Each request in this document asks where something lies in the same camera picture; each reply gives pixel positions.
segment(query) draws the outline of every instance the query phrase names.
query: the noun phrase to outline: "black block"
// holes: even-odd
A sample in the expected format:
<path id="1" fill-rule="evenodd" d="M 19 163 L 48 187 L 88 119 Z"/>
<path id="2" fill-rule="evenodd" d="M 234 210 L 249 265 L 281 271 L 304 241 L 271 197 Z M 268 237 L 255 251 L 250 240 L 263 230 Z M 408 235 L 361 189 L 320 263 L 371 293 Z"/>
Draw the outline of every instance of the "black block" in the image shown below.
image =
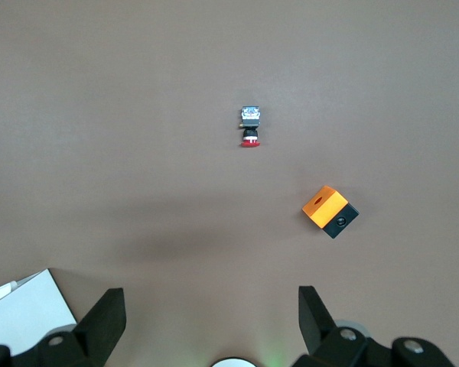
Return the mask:
<path id="1" fill-rule="evenodd" d="M 323 227 L 323 230 L 334 239 L 358 215 L 359 212 L 357 212 L 353 206 L 347 204 L 325 227 Z"/>

